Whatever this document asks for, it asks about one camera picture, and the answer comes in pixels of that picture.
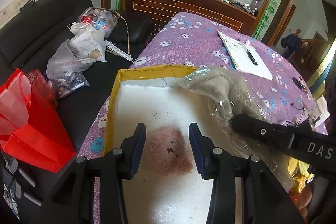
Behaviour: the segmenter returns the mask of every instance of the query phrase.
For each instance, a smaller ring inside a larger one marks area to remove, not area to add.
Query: patterned fabric
[[[232,60],[217,35],[217,30],[241,42],[252,45],[264,60],[274,76],[273,81],[235,70]],[[302,106],[313,104],[312,95],[305,94],[293,83],[292,77],[300,74],[277,52],[247,35],[240,34],[219,23],[198,15],[179,13],[150,42],[131,68],[160,64],[184,64],[188,66],[221,66],[235,70],[247,80],[249,88],[257,94],[279,124],[298,121]],[[93,159],[102,156],[109,98],[101,108],[97,118],[79,151],[80,155]],[[325,125],[318,128],[326,134]],[[94,223],[99,224],[99,180],[95,183]]]

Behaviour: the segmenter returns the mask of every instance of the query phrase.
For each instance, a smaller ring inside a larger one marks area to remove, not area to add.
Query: black pen
[[[254,65],[257,66],[258,63],[255,61],[253,55],[250,53],[250,51],[247,49],[247,47],[246,47],[243,43],[241,43],[240,41],[239,41],[239,43],[240,43],[240,44],[243,46],[243,48],[246,50],[246,53],[247,53],[248,57],[250,58],[250,60],[252,61],[252,63],[253,63]]]

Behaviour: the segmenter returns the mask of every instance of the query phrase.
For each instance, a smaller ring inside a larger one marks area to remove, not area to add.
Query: notepad
[[[250,58],[247,55],[247,52],[241,43],[227,35],[217,31],[219,37],[223,41],[224,46],[226,47],[228,53],[230,54],[231,60],[235,65],[236,70],[256,75],[268,80],[273,80],[273,75],[266,67],[264,61],[261,59],[259,54],[251,45],[246,45],[247,49],[252,54],[254,60],[258,65],[254,65]]]

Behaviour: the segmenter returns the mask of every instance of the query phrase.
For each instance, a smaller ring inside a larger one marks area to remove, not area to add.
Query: red bag
[[[29,79],[31,85],[35,87],[35,90],[37,90],[43,96],[43,98],[51,104],[53,109],[56,109],[58,103],[55,97],[55,89],[48,85],[42,73],[36,69],[29,72],[26,76]]]
[[[20,69],[0,87],[0,149],[52,172],[75,155],[56,111]]]

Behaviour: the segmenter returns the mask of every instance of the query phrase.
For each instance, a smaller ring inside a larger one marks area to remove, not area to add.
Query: pink fluffy fabric
[[[161,128],[147,134],[144,147],[147,168],[162,174],[183,175],[191,171],[185,141],[181,132],[172,128]]]

